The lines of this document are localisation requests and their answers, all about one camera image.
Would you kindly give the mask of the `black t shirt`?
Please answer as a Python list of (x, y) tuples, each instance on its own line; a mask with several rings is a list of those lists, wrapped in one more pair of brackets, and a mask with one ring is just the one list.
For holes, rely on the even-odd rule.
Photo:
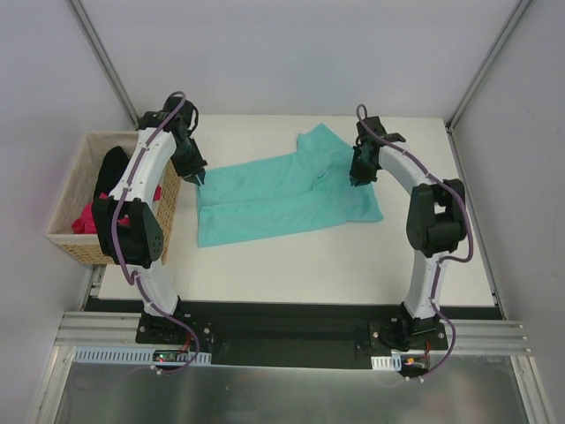
[(94, 187), (93, 198), (108, 195), (120, 181), (129, 163), (129, 158), (120, 146), (112, 148), (103, 158)]

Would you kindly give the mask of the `wicker laundry basket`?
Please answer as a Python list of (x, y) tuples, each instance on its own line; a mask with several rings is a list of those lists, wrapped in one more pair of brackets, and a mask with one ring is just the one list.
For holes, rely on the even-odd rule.
[[(72, 231), (72, 224), (93, 199), (104, 156), (116, 146), (123, 148), (127, 155), (132, 155), (136, 143), (136, 132), (91, 132), (81, 142), (49, 220), (46, 237), (82, 264), (108, 265), (113, 262), (102, 254), (96, 235), (76, 234)], [(168, 163), (160, 181), (161, 199), (154, 204), (154, 214), (164, 236), (163, 262), (167, 260), (169, 252), (180, 183), (181, 179), (173, 165)]]

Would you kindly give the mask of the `pink t shirt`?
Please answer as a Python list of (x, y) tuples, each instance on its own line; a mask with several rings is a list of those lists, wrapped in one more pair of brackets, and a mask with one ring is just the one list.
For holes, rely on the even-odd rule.
[[(106, 193), (99, 193), (100, 199), (107, 199)], [(153, 202), (159, 201), (162, 197), (162, 187), (158, 185), (154, 191)], [(74, 234), (96, 234), (96, 227), (94, 223), (94, 216), (92, 206), (94, 201), (90, 201), (83, 208), (80, 216), (72, 223), (72, 231)], [(128, 215), (124, 215), (118, 219), (118, 224), (129, 224), (130, 220)]]

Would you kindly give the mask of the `aluminium front frame rail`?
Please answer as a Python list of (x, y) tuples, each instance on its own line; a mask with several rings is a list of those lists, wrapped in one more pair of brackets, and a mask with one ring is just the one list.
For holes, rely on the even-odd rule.
[[(447, 307), (450, 322), (440, 320), (420, 333), (406, 329), (392, 305), (308, 305), (184, 301), (184, 322), (205, 350), (240, 343), (339, 342), (361, 351), (445, 352), (459, 354), (531, 354), (521, 322), (501, 318), (495, 307)], [(85, 309), (64, 314), (56, 334), (60, 344), (181, 345), (186, 332), (165, 318), (149, 317), (137, 300), (88, 297)]]

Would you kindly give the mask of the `right rear aluminium post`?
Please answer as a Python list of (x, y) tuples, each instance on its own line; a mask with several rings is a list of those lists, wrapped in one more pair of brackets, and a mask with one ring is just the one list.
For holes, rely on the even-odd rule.
[(471, 105), (471, 101), (486, 82), (489, 73), (497, 64), (499, 57), (504, 52), (518, 26), (524, 20), (533, 5), (533, 0), (519, 0), (514, 4), (510, 14), (505, 19), (500, 31), (495, 36), (491, 46), (483, 57), (478, 69), (473, 74), (470, 83), (463, 92), (455, 109), (445, 121), (448, 134), (451, 134), (455, 130), (464, 113)]

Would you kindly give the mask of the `left rear aluminium post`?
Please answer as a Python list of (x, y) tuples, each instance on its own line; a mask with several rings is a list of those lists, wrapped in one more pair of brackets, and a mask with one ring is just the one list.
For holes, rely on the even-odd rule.
[(122, 107), (122, 110), (127, 116), (128, 121), (132, 127), (138, 128), (138, 111), (126, 90), (117, 68), (114, 66), (109, 52), (107, 51), (103, 40), (99, 35), (86, 6), (84, 5), (84, 2), (80, 0), (66, 0), (65, 3), (75, 18), (80, 31), (86, 39), (95, 60), (100, 66), (102, 73), (108, 81), (110, 88)]

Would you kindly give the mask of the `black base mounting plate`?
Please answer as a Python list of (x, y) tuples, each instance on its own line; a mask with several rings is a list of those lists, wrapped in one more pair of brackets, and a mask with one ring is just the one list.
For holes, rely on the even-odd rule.
[[(397, 318), (399, 306), (180, 303), (199, 343), (176, 345), (211, 353), (215, 365), (364, 369), (372, 356), (398, 351), (382, 344), (379, 333)], [(409, 351), (447, 349), (441, 323), (439, 332), (418, 337)]]

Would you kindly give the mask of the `aluminium post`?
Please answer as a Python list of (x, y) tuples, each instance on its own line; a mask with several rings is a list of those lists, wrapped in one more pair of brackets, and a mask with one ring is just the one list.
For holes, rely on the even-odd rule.
[(518, 26), (524, 20), (533, 5), (533, 0), (519, 0), (514, 4), (510, 14), (505, 19), (500, 31), (495, 36), (491, 46), (483, 57), (478, 69), (473, 74), (470, 83), (463, 92), (455, 109), (445, 121), (448, 134), (451, 134), (455, 130), (464, 113), (471, 105), (471, 101), (486, 82), (489, 73), (497, 64), (499, 57), (504, 52)]
[(86, 6), (84, 5), (84, 2), (80, 0), (66, 0), (65, 3), (75, 18), (80, 31), (86, 39), (95, 60), (100, 66), (102, 73), (108, 81), (110, 88), (122, 107), (122, 110), (127, 116), (128, 121), (132, 127), (138, 128), (138, 111), (126, 90), (117, 68), (114, 66), (109, 52), (107, 51), (103, 40), (99, 35)]

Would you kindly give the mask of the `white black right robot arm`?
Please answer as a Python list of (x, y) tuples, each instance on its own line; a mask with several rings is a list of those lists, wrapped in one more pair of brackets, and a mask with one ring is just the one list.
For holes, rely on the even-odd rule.
[(441, 180), (411, 152), (399, 133), (387, 133), (379, 117), (360, 117), (350, 183), (366, 186), (388, 172), (410, 196), (406, 236), (414, 250), (408, 294), (399, 315), (379, 333), (388, 348), (407, 352), (440, 331), (437, 303), (448, 261), (469, 232), (461, 180)]

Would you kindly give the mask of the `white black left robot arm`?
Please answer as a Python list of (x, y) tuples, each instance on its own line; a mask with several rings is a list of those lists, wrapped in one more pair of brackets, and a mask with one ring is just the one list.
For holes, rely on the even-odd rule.
[(102, 252), (141, 295), (138, 343), (199, 343), (162, 265), (165, 235), (153, 211), (154, 192), (168, 165), (184, 181), (203, 185), (207, 161), (192, 137), (198, 122), (198, 109), (181, 91), (169, 95), (160, 110), (146, 112), (122, 177), (106, 198), (92, 205)]

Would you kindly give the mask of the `teal t shirt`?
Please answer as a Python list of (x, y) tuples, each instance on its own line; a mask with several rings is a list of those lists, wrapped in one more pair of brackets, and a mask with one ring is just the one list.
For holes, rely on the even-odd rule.
[(350, 184), (352, 157), (319, 124), (298, 135), (291, 154), (211, 170), (197, 192), (199, 246), (382, 221), (373, 187)]

